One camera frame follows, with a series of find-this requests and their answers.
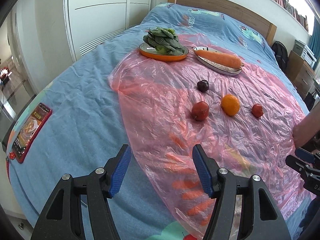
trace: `blue bedsheet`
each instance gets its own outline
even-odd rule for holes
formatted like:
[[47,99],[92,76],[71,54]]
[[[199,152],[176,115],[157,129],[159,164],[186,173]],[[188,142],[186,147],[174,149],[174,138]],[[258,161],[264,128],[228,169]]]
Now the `blue bedsheet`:
[[[128,143],[117,94],[109,87],[107,77],[125,54],[142,43],[145,31],[157,26],[174,28],[180,34],[204,33],[213,44],[235,52],[246,62],[260,65],[276,75],[294,95],[304,113],[308,113],[259,33],[221,13],[161,4],[141,25],[104,42],[64,71],[34,99],[15,125],[8,153],[17,131],[38,102],[53,110],[33,141],[24,163],[10,162],[12,188],[31,225],[35,225],[63,174],[70,173],[73,177],[87,175],[104,166],[122,144]],[[298,224],[309,202],[306,199],[288,219],[292,236],[297,235]],[[120,192],[109,201],[109,205],[122,239],[182,240],[188,234],[167,210],[134,158]],[[88,212],[85,206],[83,209],[85,233],[90,240]]]

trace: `round plate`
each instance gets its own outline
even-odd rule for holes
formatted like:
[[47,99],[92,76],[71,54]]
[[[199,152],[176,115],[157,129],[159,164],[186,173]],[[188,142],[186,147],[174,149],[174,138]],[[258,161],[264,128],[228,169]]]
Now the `round plate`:
[[[212,48],[208,48],[208,47],[195,47],[195,48],[193,48],[193,50],[200,50],[200,49],[222,53],[221,51],[218,51],[218,50],[212,49]],[[210,68],[220,74],[228,75],[228,76],[235,76],[235,75],[238,75],[241,73],[241,69],[234,69],[231,67],[226,67],[224,65],[220,65],[218,63],[214,63],[210,60],[207,60],[203,57],[199,57],[197,55],[196,55],[196,57],[202,64],[204,64],[208,68]]]
[[183,55],[175,56],[175,55],[159,54],[156,51],[156,49],[150,47],[145,42],[139,46],[140,53],[143,56],[153,58],[153,59],[159,60],[159,61],[164,61],[164,62],[173,62],[173,61],[180,61],[180,60],[185,59],[188,56],[189,50],[185,46],[183,46],[183,49],[184,49]]

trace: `silver bolt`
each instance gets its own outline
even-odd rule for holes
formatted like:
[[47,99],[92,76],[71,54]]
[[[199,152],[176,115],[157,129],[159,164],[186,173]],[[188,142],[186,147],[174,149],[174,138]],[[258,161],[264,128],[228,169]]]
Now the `silver bolt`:
[[221,174],[227,174],[227,173],[228,173],[228,170],[227,170],[226,168],[220,168],[220,169],[219,169],[219,172],[220,172]]
[[63,180],[68,180],[68,179],[70,179],[70,174],[68,174],[68,173],[64,174],[64,175],[62,176],[62,179],[63,179]]
[[102,174],[102,173],[104,173],[104,168],[97,168],[97,169],[96,169],[96,173],[97,173],[97,174]]
[[260,181],[260,177],[258,175],[253,175],[252,178],[255,181]]

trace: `black bag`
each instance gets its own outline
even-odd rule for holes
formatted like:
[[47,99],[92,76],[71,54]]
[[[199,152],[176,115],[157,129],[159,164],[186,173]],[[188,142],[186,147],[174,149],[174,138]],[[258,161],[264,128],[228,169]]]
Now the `black bag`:
[[271,49],[275,53],[275,57],[276,57],[278,65],[279,65],[279,68],[282,70],[282,72],[284,72],[285,69],[287,68],[287,65],[288,65],[288,51],[287,51],[287,49],[279,41],[276,41],[272,45]]
[[316,95],[316,91],[314,91],[312,94],[308,92],[306,98],[304,99],[304,102],[308,108],[309,111],[311,111],[311,109],[313,108],[314,104],[315,104],[315,95]]

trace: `drawer handle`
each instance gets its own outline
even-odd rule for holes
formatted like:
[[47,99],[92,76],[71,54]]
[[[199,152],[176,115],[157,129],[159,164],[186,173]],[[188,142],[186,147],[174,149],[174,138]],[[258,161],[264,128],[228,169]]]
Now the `drawer handle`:
[[312,76],[309,74],[309,72],[308,72],[308,71],[306,71],[306,73],[307,73],[310,77],[312,77]]

